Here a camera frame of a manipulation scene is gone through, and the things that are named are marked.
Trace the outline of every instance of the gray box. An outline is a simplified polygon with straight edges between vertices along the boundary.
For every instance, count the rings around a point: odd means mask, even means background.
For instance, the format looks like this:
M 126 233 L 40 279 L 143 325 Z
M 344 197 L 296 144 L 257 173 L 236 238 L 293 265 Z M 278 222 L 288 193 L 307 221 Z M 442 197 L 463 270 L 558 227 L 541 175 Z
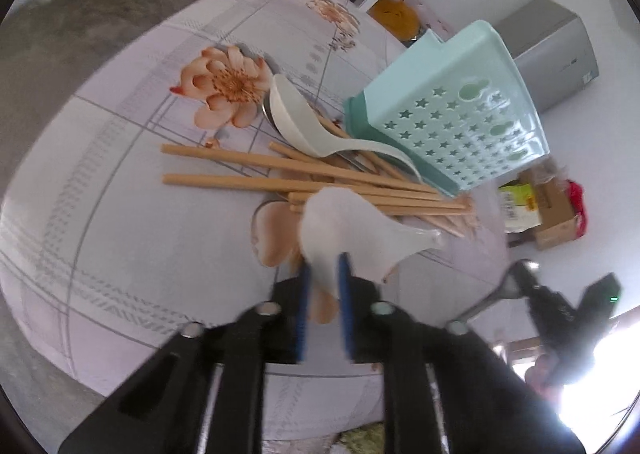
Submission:
M 509 49 L 538 112 L 599 75 L 578 15 L 551 0 L 533 0 L 494 26 Z

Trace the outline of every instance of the mint green plastic basket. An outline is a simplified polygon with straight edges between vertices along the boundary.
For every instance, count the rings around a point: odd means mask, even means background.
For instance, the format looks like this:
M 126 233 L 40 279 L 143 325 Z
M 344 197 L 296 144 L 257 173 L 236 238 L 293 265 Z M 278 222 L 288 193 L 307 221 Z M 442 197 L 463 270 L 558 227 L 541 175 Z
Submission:
M 449 196 L 548 153 L 529 91 L 500 36 L 477 21 L 425 33 L 345 104 L 347 132 L 388 143 Z

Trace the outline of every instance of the silver bolt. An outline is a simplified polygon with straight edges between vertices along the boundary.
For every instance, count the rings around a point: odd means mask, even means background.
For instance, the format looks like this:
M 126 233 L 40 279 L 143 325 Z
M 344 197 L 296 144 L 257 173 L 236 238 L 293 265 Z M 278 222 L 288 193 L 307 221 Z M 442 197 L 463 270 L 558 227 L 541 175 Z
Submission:
M 196 339 L 204 333 L 204 326 L 199 322 L 189 322 L 180 330 L 180 335 L 186 339 Z
M 262 315 L 263 317 L 268 317 L 269 315 L 277 315 L 280 313 L 282 308 L 280 308 L 280 304 L 274 301 L 263 302 L 262 304 L 258 304 L 255 307 L 255 311 L 258 315 Z
M 469 332 L 469 328 L 466 327 L 464 322 L 460 322 L 459 320 L 454 320 L 447 324 L 447 331 L 452 335 L 466 335 Z
M 376 302 L 371 305 L 371 312 L 375 315 L 391 315 L 394 311 L 396 311 L 396 308 L 388 302 Z

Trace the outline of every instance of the white ladle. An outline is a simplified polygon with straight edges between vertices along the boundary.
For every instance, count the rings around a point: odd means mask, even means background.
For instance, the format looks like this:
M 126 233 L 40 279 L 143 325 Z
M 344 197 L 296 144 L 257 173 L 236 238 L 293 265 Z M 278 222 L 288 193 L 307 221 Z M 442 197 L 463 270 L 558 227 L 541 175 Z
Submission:
M 300 249 L 314 281 L 338 296 L 338 256 L 347 252 L 353 275 L 382 283 L 402 259 L 442 248 L 439 230 L 402 225 L 352 190 L 327 187 L 310 197 L 299 229 Z
M 422 182 L 414 162 L 391 145 L 367 139 L 339 138 L 328 132 L 318 121 L 305 97 L 282 74 L 276 74 L 269 95 L 271 117 L 276 128 L 289 144 L 308 156 L 324 158 L 348 150 L 369 150 L 394 157 L 405 163 Z

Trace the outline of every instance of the gray floor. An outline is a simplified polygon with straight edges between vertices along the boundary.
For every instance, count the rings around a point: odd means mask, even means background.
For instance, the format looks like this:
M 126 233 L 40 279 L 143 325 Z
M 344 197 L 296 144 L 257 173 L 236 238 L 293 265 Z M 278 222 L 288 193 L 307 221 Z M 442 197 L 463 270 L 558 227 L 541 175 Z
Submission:
M 0 26 L 0 198 L 66 99 L 132 40 L 195 0 L 53 0 Z M 101 397 L 31 349 L 0 296 L 0 384 L 47 452 Z

